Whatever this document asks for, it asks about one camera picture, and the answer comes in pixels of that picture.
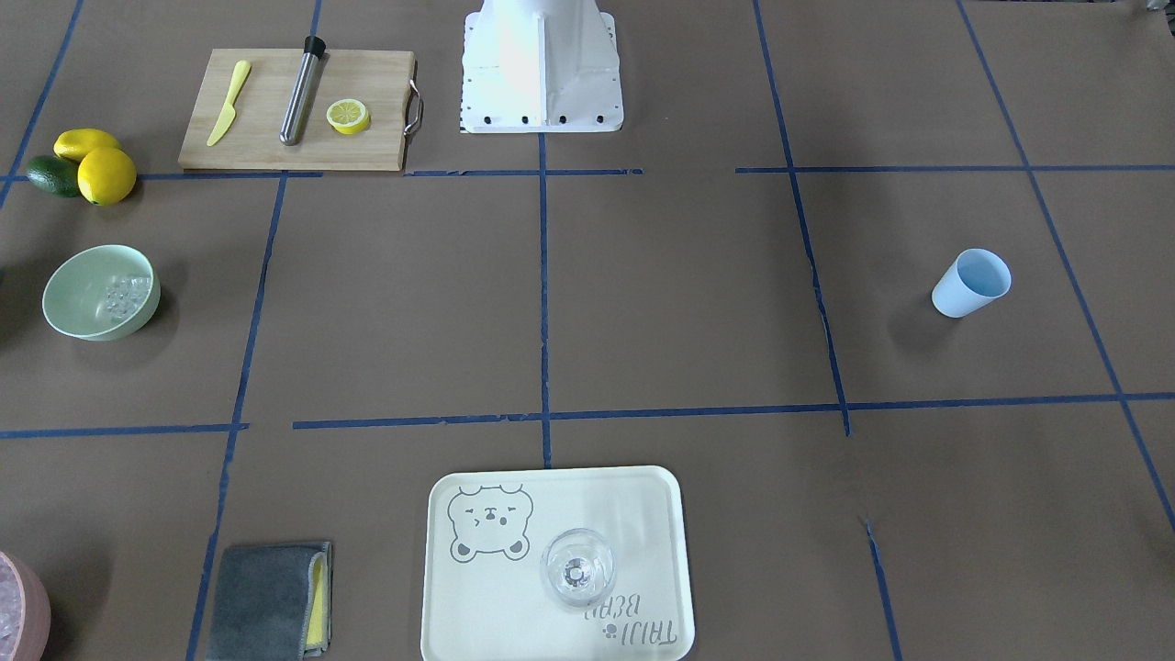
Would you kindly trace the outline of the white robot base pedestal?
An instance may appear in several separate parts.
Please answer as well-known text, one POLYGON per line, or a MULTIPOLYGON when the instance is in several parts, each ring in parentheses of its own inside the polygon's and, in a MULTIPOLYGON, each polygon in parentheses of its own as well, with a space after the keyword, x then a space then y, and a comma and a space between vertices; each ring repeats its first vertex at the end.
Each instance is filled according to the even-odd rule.
POLYGON ((595 1, 484 1, 463 28, 459 130, 622 130, 612 14, 595 1))

